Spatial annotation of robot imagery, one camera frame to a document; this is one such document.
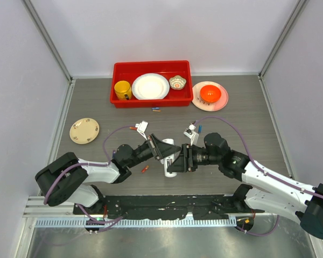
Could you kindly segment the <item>white remote control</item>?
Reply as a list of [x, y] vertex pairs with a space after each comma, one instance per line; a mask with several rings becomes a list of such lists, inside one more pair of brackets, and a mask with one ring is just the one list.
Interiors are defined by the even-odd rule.
[[[173, 139], [163, 139], [162, 142], [165, 142], [167, 144], [174, 144]], [[161, 160], [162, 165], [164, 166], [164, 175], [168, 178], [173, 178], [177, 176], [177, 173], [174, 172], [168, 172], [168, 167], [174, 162], [175, 154], [171, 154], [168, 157]]]

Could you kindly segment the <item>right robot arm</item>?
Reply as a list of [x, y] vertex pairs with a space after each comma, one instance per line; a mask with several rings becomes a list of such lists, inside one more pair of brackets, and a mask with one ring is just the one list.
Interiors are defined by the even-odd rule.
[[308, 234], [323, 240], [323, 184], [314, 187], [262, 166], [232, 150], [218, 133], [204, 138], [204, 147], [183, 144], [180, 154], [168, 161], [167, 172], [185, 173], [198, 166], [217, 165], [224, 176], [242, 184], [232, 199], [238, 212], [263, 210], [292, 220]]

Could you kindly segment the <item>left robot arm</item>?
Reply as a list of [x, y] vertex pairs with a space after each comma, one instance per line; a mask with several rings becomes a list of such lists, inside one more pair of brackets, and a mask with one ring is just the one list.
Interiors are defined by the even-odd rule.
[[54, 207], [72, 202], [91, 214], [99, 214], [104, 207], [103, 197], [90, 183], [122, 183], [131, 175], [130, 168], [151, 158], [163, 160], [180, 150], [181, 147], [151, 134], [136, 149], [120, 145], [109, 162], [90, 162], [68, 152], [40, 170], [35, 181], [44, 195], [45, 205]]

